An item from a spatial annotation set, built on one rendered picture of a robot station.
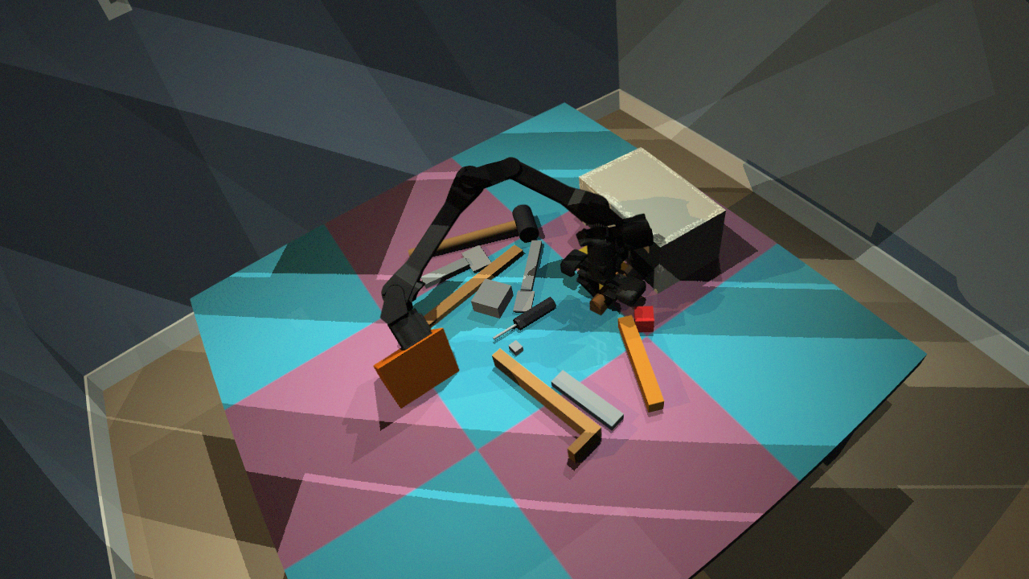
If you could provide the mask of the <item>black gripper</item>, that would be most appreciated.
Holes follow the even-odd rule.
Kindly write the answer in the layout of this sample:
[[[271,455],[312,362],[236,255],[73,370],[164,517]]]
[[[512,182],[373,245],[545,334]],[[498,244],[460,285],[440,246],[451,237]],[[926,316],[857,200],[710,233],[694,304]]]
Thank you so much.
[[[595,297],[596,292],[599,292],[599,285],[606,285],[608,289],[603,295],[607,306],[613,304],[615,299],[627,306],[633,306],[641,294],[646,291],[646,280],[633,277],[633,275],[627,277],[620,273],[615,274],[617,272],[615,259],[618,256],[620,256],[620,252],[615,252],[613,259],[609,261],[592,261],[587,253],[573,249],[561,261],[561,273],[573,277],[576,275],[576,269],[580,269],[577,272],[580,277],[576,280],[586,287],[593,297]]]

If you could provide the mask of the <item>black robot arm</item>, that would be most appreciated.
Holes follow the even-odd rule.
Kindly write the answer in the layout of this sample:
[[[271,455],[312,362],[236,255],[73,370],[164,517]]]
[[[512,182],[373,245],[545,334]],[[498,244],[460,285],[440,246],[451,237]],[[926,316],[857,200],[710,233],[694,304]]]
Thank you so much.
[[[576,236],[580,246],[588,246],[588,256],[592,261],[609,261],[615,252],[620,256],[615,259],[615,269],[620,272],[620,263],[628,259],[628,252],[653,245],[653,229],[648,224],[646,214],[636,214],[628,219],[620,219],[610,208],[608,200],[603,195],[591,193],[566,186],[561,181],[553,179],[517,158],[508,157],[498,162],[485,164],[482,167],[467,166],[458,170],[447,201],[440,213],[435,216],[433,224],[416,245],[414,252],[409,254],[409,260],[396,272],[381,290],[383,307],[381,319],[396,340],[406,351],[409,346],[421,341],[433,334],[422,313],[416,312],[412,302],[422,287],[422,274],[440,247],[445,236],[463,212],[484,188],[512,179],[522,186],[549,200],[561,203],[577,219],[586,224],[602,224],[614,226],[611,228],[582,228]]]

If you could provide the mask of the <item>orange-brown bar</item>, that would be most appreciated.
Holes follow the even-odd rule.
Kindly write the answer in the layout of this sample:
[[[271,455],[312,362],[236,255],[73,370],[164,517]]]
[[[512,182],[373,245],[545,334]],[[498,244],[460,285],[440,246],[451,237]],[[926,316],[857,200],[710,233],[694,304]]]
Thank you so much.
[[[480,286],[485,279],[492,280],[499,273],[510,266],[512,261],[517,261],[522,254],[524,254],[524,250],[520,249],[517,245],[512,245],[507,252],[501,254],[498,259],[491,261],[489,266],[486,266],[482,269],[482,272],[468,280],[465,285],[459,287],[456,292],[450,294],[440,304],[428,312],[424,316],[428,325],[430,327],[437,325],[438,322],[445,318],[445,316],[453,311],[453,309],[459,307],[462,302],[465,302],[466,299],[473,296],[474,293],[477,293]]]

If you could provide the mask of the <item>orange long bar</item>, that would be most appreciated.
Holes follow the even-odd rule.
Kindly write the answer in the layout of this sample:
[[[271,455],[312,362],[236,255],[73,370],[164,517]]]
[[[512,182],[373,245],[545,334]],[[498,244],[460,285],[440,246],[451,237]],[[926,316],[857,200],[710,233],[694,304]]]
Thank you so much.
[[[618,327],[620,327],[622,343],[625,345],[625,350],[628,353],[629,360],[631,360],[631,365],[648,412],[664,409],[664,398],[662,398],[661,391],[659,391],[653,367],[651,367],[650,361],[647,358],[646,349],[644,349],[646,346],[641,341],[638,329],[635,323],[633,323],[632,315],[627,316],[627,318],[619,318]]]

